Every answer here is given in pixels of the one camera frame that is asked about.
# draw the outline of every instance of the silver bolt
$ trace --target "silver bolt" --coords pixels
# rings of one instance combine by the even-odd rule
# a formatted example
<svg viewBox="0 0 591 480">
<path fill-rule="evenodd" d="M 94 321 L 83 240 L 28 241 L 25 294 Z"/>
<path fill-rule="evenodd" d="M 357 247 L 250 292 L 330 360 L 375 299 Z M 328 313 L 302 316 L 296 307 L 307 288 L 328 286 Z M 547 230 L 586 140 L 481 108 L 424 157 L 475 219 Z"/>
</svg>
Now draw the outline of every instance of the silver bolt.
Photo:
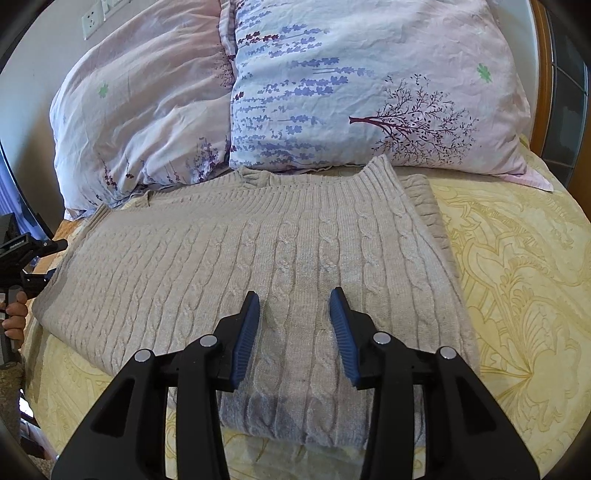
<svg viewBox="0 0 591 480">
<path fill-rule="evenodd" d="M 446 360 L 451 360 L 457 355 L 457 352 L 450 346 L 443 347 L 441 350 L 439 350 L 439 353 Z"/>
<path fill-rule="evenodd" d="M 391 340 L 392 337 L 386 332 L 378 332 L 374 334 L 374 342 L 378 345 L 387 345 Z"/>
<path fill-rule="evenodd" d="M 146 350 L 144 348 L 143 350 L 140 350 L 135 353 L 134 359 L 136 362 L 145 362 L 149 360 L 151 356 L 152 354 L 150 353 L 150 350 Z"/>
<path fill-rule="evenodd" d="M 215 335 L 205 335 L 199 339 L 201 346 L 214 346 L 217 343 L 217 337 Z"/>
</svg>

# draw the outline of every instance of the bed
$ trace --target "bed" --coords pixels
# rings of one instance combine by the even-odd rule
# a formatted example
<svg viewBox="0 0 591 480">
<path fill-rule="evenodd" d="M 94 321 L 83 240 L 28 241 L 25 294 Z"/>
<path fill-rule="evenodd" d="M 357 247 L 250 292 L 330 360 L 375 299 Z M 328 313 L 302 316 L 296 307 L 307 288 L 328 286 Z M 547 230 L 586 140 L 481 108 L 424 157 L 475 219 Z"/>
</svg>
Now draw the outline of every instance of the bed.
<svg viewBox="0 0 591 480">
<path fill-rule="evenodd" d="M 520 58 L 530 103 L 537 103 L 539 60 L 528 2 L 506 2 L 501 27 Z M 467 173 L 420 169 L 436 195 L 478 335 L 486 386 L 525 440 L 542 475 L 564 455 L 591 410 L 591 224 L 530 151 L 530 167 L 554 193 Z M 76 237 L 83 220 L 64 221 L 56 238 Z M 45 271 L 60 255 L 37 265 Z M 58 452 L 110 381 L 30 319 L 27 400 Z M 175 475 L 174 411 L 167 413 L 167 473 Z M 363 452 L 292 445 L 223 431 L 235 479 L 358 478 Z M 424 469 L 415 452 L 415 476 Z"/>
</svg>

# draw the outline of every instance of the cable knit pattern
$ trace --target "cable knit pattern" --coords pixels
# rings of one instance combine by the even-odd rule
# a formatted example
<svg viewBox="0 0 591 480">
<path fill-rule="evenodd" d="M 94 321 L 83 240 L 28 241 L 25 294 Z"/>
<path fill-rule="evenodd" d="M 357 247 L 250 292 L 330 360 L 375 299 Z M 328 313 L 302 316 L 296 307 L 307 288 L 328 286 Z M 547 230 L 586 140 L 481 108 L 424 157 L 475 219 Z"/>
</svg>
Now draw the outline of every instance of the cable knit pattern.
<svg viewBox="0 0 591 480">
<path fill-rule="evenodd" d="M 99 209 L 34 315 L 115 374 L 140 348 L 176 351 L 213 331 L 255 290 L 259 333 L 245 380 L 219 397 L 222 423 L 362 447 L 372 393 L 344 376 L 329 319 L 333 288 L 407 345 L 451 345 L 478 368 L 449 241 L 431 234 L 442 227 L 436 206 L 424 177 L 401 181 L 384 157 L 351 176 L 244 169 L 150 194 L 127 210 Z M 419 409 L 415 425 L 421 443 Z"/>
</svg>

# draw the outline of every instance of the electrical socket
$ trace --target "electrical socket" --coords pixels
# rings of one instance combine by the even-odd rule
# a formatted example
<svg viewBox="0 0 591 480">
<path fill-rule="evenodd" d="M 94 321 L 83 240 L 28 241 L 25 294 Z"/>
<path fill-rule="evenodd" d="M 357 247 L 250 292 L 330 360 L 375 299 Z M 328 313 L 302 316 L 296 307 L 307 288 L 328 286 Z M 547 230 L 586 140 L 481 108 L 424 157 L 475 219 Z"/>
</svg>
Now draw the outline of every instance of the electrical socket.
<svg viewBox="0 0 591 480">
<path fill-rule="evenodd" d="M 101 0 L 103 6 L 103 18 L 105 21 L 117 10 L 130 3 L 131 0 Z"/>
<path fill-rule="evenodd" d="M 82 33 L 84 34 L 84 39 L 88 40 L 104 22 L 103 6 L 99 0 L 82 16 Z"/>
</svg>

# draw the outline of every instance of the pillow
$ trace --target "pillow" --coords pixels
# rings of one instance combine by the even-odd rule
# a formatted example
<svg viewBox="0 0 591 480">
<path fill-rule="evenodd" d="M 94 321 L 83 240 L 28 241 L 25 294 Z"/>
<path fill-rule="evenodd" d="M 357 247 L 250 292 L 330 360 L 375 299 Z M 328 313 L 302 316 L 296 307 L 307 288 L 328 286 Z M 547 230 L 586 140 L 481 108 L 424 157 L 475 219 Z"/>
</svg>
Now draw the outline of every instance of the pillow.
<svg viewBox="0 0 591 480">
<path fill-rule="evenodd" d="M 232 66 L 217 0 L 161 0 L 92 48 L 51 104 L 65 218 L 227 165 Z"/>
<path fill-rule="evenodd" d="M 220 34 L 232 168 L 386 154 L 551 190 L 519 153 L 529 105 L 486 0 L 225 0 Z"/>
</svg>

